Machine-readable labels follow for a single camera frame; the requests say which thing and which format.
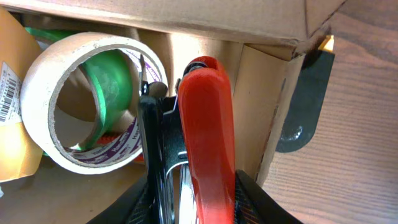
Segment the small black glue bottle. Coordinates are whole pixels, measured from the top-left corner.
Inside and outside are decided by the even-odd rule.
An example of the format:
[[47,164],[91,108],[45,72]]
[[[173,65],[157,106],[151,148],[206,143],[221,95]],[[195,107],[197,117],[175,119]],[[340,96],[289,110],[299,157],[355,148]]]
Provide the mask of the small black glue bottle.
[[314,136],[335,59],[334,42],[334,36],[327,35],[315,50],[306,54],[276,147],[277,152],[298,151]]

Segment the green tape roll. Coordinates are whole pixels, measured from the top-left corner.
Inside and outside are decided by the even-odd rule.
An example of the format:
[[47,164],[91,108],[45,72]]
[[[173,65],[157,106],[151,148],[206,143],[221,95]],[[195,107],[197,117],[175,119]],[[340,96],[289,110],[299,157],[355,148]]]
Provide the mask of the green tape roll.
[[[31,27],[27,31],[45,45],[45,50],[59,40],[82,33]],[[98,146],[97,140],[129,109],[135,90],[132,73],[125,55],[118,50],[100,53],[71,72],[60,91],[56,109],[86,123],[86,128],[81,136],[68,139],[69,128],[60,123],[61,115],[56,114],[56,133],[62,146],[72,147],[86,138],[91,145]]]

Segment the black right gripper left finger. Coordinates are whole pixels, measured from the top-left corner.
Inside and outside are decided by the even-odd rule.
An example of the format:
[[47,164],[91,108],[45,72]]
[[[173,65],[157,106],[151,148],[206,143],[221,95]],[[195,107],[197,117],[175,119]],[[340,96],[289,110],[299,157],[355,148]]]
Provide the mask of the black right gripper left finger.
[[153,196],[147,177],[142,176],[114,203],[92,218],[87,224],[150,224],[155,223],[152,211]]

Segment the yellow sticky note pad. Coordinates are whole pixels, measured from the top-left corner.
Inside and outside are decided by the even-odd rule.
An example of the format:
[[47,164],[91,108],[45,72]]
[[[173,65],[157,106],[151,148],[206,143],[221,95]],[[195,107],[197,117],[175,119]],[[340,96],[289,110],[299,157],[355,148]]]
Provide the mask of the yellow sticky note pad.
[[21,117],[22,82],[41,49],[1,8],[1,182],[35,174],[43,150],[30,138]]

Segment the cardboard box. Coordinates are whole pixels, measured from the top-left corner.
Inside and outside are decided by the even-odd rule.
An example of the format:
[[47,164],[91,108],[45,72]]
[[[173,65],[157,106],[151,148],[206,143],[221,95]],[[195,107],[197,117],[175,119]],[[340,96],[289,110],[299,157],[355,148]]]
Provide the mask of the cardboard box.
[[262,185],[304,55],[326,34],[341,1],[3,1],[28,26],[123,35],[138,31],[170,83],[200,55],[231,76],[236,167]]

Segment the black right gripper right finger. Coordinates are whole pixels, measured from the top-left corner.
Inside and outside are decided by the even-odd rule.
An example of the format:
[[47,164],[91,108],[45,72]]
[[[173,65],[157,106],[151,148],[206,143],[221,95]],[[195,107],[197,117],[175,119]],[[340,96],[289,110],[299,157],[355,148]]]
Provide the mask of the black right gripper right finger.
[[302,224],[243,170],[236,171],[234,224]]

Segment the red marker pen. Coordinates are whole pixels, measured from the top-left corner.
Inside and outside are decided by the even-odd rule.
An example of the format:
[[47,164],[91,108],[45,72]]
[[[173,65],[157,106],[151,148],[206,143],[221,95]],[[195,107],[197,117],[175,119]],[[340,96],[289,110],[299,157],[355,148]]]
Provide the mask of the red marker pen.
[[235,148],[231,85],[213,57],[187,66],[178,107],[200,223],[232,223],[235,206]]

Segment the white tape roll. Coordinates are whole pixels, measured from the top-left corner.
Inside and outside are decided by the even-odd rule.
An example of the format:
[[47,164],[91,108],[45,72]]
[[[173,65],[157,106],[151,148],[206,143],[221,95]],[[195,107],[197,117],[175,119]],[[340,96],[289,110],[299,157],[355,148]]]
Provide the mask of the white tape roll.
[[24,126],[33,141],[58,165],[77,174],[104,174],[133,161],[141,152],[138,119],[107,145],[94,147],[86,138],[72,147],[62,146],[56,133],[56,114],[69,129],[67,138],[83,134],[86,123],[56,109],[62,87],[79,65],[110,50],[121,51],[130,58],[133,86],[140,82],[139,73],[146,72],[151,83],[168,84],[166,72],[158,56],[145,44],[127,37],[98,32],[73,34],[55,42],[33,62],[24,79],[20,94]]

